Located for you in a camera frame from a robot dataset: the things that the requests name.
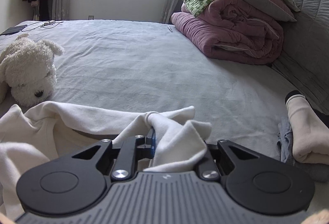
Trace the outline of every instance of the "rolled pink comforter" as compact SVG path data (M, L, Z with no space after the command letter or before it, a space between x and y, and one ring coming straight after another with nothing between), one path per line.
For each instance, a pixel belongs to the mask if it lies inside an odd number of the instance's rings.
M282 27L243 0L215 0L198 17L183 4L171 20L209 58L267 64L282 50Z

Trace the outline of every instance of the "metal screw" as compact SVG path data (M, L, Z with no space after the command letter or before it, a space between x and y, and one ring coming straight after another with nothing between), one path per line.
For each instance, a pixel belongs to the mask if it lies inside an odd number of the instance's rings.
M128 177L129 172L127 170L124 169L118 169L116 171L113 171L112 176L116 179L124 179L126 177Z
M214 170L208 170L208 171L203 172L202 176L205 179L212 180L212 179L218 177L218 172L214 171Z

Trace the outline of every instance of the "bed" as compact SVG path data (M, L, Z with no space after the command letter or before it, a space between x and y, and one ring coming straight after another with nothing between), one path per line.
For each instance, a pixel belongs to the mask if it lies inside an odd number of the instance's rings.
M28 33L65 48L55 57L58 83L49 100L138 112L193 105L195 119L213 125L208 143L229 139L277 159L285 96L296 89L288 76L280 68L209 59L170 28L150 22L64 21ZM17 35L1 36L0 51ZM0 116L14 103L7 94ZM316 185L310 212L329 207L327 193L329 185Z

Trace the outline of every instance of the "plush dog head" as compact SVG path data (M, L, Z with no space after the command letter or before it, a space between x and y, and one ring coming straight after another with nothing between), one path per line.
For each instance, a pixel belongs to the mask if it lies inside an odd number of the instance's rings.
M54 90L54 55L61 55L64 50L52 41L34 42L26 36L18 36L1 53L0 83L6 82L11 87L12 96L20 105L33 106Z

